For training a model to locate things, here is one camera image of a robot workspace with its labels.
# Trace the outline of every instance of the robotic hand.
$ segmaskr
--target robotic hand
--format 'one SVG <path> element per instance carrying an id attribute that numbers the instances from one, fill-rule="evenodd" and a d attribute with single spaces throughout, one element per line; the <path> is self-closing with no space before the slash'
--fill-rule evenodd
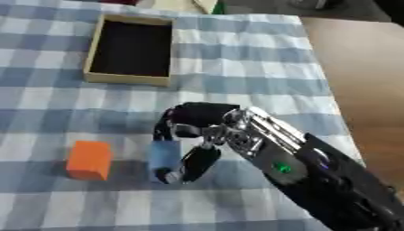
<path id="1" fill-rule="evenodd" d="M 202 136 L 177 170 L 156 170 L 164 183 L 197 180 L 231 149 L 313 217 L 335 231 L 403 231 L 404 207 L 392 187 L 312 134 L 303 134 L 258 107 L 186 103 L 167 110 L 154 140 Z"/>

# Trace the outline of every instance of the checkered tablecloth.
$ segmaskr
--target checkered tablecloth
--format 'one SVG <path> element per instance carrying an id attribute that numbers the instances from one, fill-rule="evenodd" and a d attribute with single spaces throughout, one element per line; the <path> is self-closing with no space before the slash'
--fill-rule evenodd
<path id="1" fill-rule="evenodd" d="M 83 81 L 102 12 L 176 18 L 170 88 Z M 298 17 L 1 0 L 0 229 L 326 230 L 226 148 L 195 183 L 151 184 L 153 124 L 186 101 L 260 106 L 360 159 Z M 76 140 L 112 145 L 108 181 L 66 177 Z"/>

